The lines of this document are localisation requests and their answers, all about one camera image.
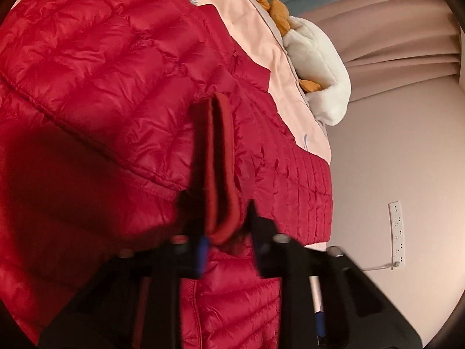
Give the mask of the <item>white power strip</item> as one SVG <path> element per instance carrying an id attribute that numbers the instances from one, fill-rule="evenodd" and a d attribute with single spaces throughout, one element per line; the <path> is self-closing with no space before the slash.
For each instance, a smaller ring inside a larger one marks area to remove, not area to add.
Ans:
<path id="1" fill-rule="evenodd" d="M 392 266 L 393 269 L 403 268 L 405 260 L 405 239 L 400 201 L 390 202 L 388 207 L 391 226 Z"/>

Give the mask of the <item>white goose plush toy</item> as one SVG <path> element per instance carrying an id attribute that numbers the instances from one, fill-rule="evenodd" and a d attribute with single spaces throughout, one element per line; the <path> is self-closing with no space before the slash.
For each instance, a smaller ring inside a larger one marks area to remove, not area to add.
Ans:
<path id="1" fill-rule="evenodd" d="M 280 32 L 310 111 L 323 124 L 339 124 L 348 109 L 352 84 L 330 38 L 316 24 L 289 13 L 279 0 L 256 0 Z"/>

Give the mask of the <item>pink curtain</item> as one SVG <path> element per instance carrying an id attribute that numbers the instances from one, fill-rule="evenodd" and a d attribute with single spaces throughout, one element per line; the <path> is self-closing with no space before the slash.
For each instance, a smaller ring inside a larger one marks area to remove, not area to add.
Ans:
<path id="1" fill-rule="evenodd" d="M 445 0 L 340 0 L 301 16 L 332 40 L 352 101 L 459 74 L 460 29 Z"/>

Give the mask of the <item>pink deer print duvet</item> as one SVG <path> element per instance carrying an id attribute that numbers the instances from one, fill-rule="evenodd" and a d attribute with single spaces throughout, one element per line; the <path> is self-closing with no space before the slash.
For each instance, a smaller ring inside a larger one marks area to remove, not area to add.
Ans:
<path id="1" fill-rule="evenodd" d="M 270 71 L 268 91 L 297 145 L 331 161 L 325 129 L 304 101 L 296 72 L 269 14 L 256 0 L 188 1 L 197 6 L 215 6 L 231 37 L 255 63 Z"/>

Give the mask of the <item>dark red puffer jacket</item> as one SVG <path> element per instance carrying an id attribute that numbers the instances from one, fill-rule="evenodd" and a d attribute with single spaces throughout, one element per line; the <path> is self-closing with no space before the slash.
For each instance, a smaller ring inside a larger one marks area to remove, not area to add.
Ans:
<path id="1" fill-rule="evenodd" d="M 207 216 L 207 272 L 181 284 L 186 348 L 276 348 L 280 283 L 241 227 L 328 240 L 325 159 L 296 144 L 269 70 L 213 6 L 21 0 L 1 25 L 1 301 L 31 342 L 98 267 Z"/>

